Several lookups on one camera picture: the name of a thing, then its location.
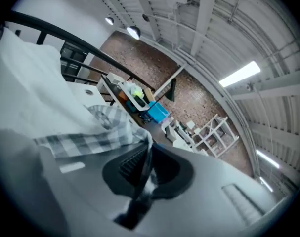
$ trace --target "cardboard box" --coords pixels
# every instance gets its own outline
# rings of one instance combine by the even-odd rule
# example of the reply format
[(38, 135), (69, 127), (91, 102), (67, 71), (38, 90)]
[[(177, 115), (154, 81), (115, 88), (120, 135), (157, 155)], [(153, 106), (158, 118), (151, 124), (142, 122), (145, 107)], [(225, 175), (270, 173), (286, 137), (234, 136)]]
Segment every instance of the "cardboard box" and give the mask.
[(144, 94), (146, 95), (146, 97), (148, 98), (149, 101), (155, 101), (155, 97), (153, 96), (153, 94), (149, 88), (146, 88), (144, 90)]

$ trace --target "metal railing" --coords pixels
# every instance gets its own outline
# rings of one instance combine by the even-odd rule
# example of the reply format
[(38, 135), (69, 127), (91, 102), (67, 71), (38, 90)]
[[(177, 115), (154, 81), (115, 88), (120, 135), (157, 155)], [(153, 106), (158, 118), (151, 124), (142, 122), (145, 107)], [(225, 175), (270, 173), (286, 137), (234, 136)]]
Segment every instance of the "metal railing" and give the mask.
[[(41, 45), (44, 43), (45, 37), (47, 36), (47, 34), (50, 34), (52, 36), (55, 36), (59, 39), (62, 39), (68, 43), (71, 43), (77, 47), (79, 47), (80, 49), (89, 52), (91, 54), (93, 54), (94, 56), (100, 58), (101, 60), (107, 62), (108, 64), (116, 67), (117, 69), (123, 71), (124, 73), (126, 73), (127, 75), (129, 75), (129, 79), (135, 79), (138, 82), (142, 83), (143, 85), (145, 85), (146, 87), (150, 88), (152, 91), (155, 91), (155, 88), (153, 88), (151, 85), (149, 85), (146, 81), (144, 81), (143, 79), (141, 79), (139, 76), (137, 76), (135, 73), (133, 73), (131, 70), (129, 70), (128, 68), (126, 68), (125, 66), (123, 66), (122, 64), (120, 64), (118, 61), (116, 61), (115, 59), (113, 59), (112, 57), (110, 57), (109, 55), (105, 54), (104, 52), (100, 51), (98, 48), (94, 47), (93, 45), (85, 42), (84, 40), (80, 39), (79, 37), (67, 32), (66, 30), (63, 30), (62, 28), (59, 28), (51, 23), (48, 23), (44, 20), (41, 20), (39, 18), (33, 17), (33, 16), (29, 16), (17, 11), (11, 11), (7, 18), (6, 21), (8, 22), (13, 22), (19, 25), (23, 25), (23, 26), (27, 26), (36, 30), (40, 31), (40, 35), (38, 37), (37, 40), (37, 44)], [(89, 65), (86, 65), (84, 63), (78, 62), (76, 60), (70, 59), (70, 58), (66, 58), (66, 57), (61, 57), (62, 61), (66, 61), (70, 64), (74, 64), (74, 65), (78, 65), (78, 66), (82, 66), (84, 68), (87, 68), (91, 71), (103, 74), (103, 75), (107, 75), (107, 73), (105, 71), (102, 71), (100, 69), (91, 67)], [(69, 74), (63, 74), (63, 76), (65, 77), (69, 77), (69, 78), (73, 78), (73, 79), (78, 79), (78, 80), (82, 80), (85, 82), (92, 82), (92, 83), (98, 83), (97, 81), (93, 81), (93, 80), (88, 80), (85, 78), (81, 78), (75, 75), (69, 75)]]

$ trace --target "white cloth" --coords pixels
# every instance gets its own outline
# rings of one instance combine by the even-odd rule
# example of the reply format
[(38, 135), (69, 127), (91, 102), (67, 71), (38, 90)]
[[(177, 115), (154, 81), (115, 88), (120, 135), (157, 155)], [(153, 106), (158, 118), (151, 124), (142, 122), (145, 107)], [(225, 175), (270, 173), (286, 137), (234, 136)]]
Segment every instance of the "white cloth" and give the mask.
[(60, 73), (60, 53), (7, 28), (0, 40), (0, 128), (29, 138), (106, 131), (74, 98)]

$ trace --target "checkered cloth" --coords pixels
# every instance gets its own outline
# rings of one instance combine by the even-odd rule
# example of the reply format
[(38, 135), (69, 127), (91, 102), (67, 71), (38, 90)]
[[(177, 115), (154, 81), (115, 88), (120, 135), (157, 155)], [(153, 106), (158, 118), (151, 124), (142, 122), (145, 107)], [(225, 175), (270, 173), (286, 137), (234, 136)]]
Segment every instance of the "checkered cloth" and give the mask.
[(148, 152), (150, 151), (151, 134), (130, 122), (125, 111), (103, 105), (91, 106), (88, 110), (95, 116), (96, 124), (104, 127), (107, 132), (98, 135), (51, 135), (35, 139), (35, 143), (51, 149), (55, 158), (96, 154), (142, 141), (148, 143)]

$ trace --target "fluorescent light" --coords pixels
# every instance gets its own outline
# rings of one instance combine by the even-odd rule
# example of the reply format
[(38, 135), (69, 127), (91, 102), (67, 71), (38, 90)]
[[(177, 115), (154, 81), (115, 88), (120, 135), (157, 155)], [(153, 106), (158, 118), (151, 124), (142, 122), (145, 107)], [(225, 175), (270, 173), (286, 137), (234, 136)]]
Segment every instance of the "fluorescent light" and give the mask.
[(266, 161), (268, 161), (270, 164), (272, 164), (273, 166), (275, 166), (276, 168), (279, 168), (279, 164), (275, 161), (273, 161), (271, 158), (269, 158), (268, 156), (266, 156), (265, 154), (263, 154), (260, 150), (257, 149), (257, 154), (262, 157), (263, 159), (265, 159)]
[(265, 186), (270, 190), (270, 192), (273, 192), (272, 187), (270, 187), (269, 184), (261, 176), (259, 178), (265, 184)]
[(233, 74), (229, 75), (225, 79), (219, 81), (219, 83), (223, 87), (227, 87), (231, 84), (234, 84), (238, 81), (241, 81), (245, 78), (248, 78), (252, 75), (255, 75), (260, 72), (259, 66), (256, 64), (255, 61), (250, 62), (248, 65), (245, 65), (243, 68), (239, 69), (238, 71), (234, 72)]

